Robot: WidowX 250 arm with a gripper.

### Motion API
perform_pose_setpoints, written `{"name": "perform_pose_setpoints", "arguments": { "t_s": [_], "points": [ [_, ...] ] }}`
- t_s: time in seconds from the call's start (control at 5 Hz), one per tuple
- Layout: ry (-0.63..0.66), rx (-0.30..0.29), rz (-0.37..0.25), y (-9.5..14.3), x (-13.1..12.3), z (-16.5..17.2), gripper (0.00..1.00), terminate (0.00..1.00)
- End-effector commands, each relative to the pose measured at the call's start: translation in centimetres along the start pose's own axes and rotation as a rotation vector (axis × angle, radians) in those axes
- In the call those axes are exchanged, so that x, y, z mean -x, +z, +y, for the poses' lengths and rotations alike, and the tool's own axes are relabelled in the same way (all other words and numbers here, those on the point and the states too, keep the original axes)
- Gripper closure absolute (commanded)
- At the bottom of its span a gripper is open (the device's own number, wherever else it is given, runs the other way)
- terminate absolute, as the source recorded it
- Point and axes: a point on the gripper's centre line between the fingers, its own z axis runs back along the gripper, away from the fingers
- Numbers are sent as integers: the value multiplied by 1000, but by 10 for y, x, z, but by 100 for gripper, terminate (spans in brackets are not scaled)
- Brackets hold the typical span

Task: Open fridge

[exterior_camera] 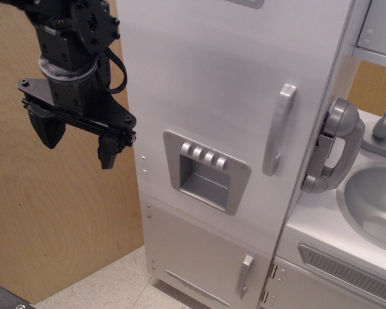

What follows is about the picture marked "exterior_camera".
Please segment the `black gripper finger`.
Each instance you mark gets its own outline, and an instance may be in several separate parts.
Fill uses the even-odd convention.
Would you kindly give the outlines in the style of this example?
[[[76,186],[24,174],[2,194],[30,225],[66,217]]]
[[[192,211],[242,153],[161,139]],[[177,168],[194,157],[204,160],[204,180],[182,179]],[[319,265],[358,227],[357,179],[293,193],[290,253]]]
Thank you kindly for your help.
[[[27,108],[28,116],[41,142],[49,149],[54,149],[63,137],[66,124],[56,114],[32,102]]]
[[[125,140],[110,133],[103,134],[98,138],[98,159],[102,169],[112,169],[116,156],[125,148]]]

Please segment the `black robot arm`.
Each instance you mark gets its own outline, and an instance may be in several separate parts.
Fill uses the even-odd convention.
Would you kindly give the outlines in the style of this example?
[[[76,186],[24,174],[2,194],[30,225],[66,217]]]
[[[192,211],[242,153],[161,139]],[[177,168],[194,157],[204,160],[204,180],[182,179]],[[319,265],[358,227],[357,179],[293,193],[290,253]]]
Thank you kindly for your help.
[[[21,79],[23,104],[30,122],[49,148],[66,126],[98,136],[98,158],[111,169],[116,155],[135,140],[135,117],[114,95],[126,82],[111,86],[111,64],[125,66],[111,50],[120,38],[119,20],[107,1],[12,1],[33,27],[40,47],[40,79]]]

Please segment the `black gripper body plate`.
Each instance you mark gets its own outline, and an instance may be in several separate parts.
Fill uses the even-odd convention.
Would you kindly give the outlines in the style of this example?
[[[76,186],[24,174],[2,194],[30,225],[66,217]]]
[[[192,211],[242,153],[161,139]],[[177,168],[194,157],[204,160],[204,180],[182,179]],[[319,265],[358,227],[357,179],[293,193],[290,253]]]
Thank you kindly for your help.
[[[22,103],[28,108],[34,102],[42,108],[54,112],[59,120],[66,125],[71,125],[96,135],[110,133],[125,140],[127,147],[131,147],[136,140],[133,131],[136,118],[112,95],[104,93],[91,105],[84,115],[74,111],[62,109],[54,103],[49,82],[46,79],[21,79],[17,82],[17,88],[24,93]]]

